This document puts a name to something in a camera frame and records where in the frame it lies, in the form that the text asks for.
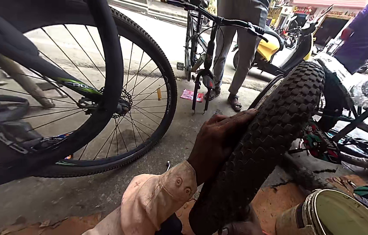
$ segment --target shop sign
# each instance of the shop sign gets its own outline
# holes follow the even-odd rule
[[[354,18],[356,16],[356,12],[353,11],[337,11],[337,10],[331,10],[328,12],[328,17],[333,17],[333,18],[340,18],[340,19],[351,19]]]
[[[313,7],[294,7],[294,13],[308,14],[312,15],[316,11]]]

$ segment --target sleeve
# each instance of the sleeve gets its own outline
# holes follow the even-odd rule
[[[196,190],[196,173],[187,161],[162,175],[135,176],[121,206],[83,235],[153,235]]]
[[[368,16],[368,5],[355,16],[352,22],[348,25],[348,28],[352,29],[352,31],[355,31],[359,27],[362,27],[362,23],[365,22],[367,16]]]

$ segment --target hand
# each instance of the hand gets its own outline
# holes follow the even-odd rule
[[[196,171],[197,185],[209,179],[229,158],[257,113],[249,109],[231,117],[214,115],[202,125],[187,159]]]

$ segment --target foot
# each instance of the foot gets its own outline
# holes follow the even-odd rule
[[[220,95],[220,87],[212,89],[212,91],[210,92],[210,97],[208,98],[208,100],[210,101],[210,100],[218,97],[218,95]]]
[[[227,98],[230,106],[235,112],[240,112],[240,110],[242,109],[242,104],[239,102],[238,98],[239,96],[235,94],[229,94],[229,97]]]

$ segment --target gray trousers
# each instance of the gray trousers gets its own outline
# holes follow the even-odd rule
[[[218,0],[217,14],[226,19],[249,21],[254,25],[265,27],[269,5],[269,0]],[[237,94],[248,74],[261,39],[250,35],[246,29],[240,27],[222,26],[220,29],[216,36],[216,55],[213,68],[214,83],[216,87],[220,87],[222,83],[226,57],[237,31],[239,63],[229,88],[231,94]]]

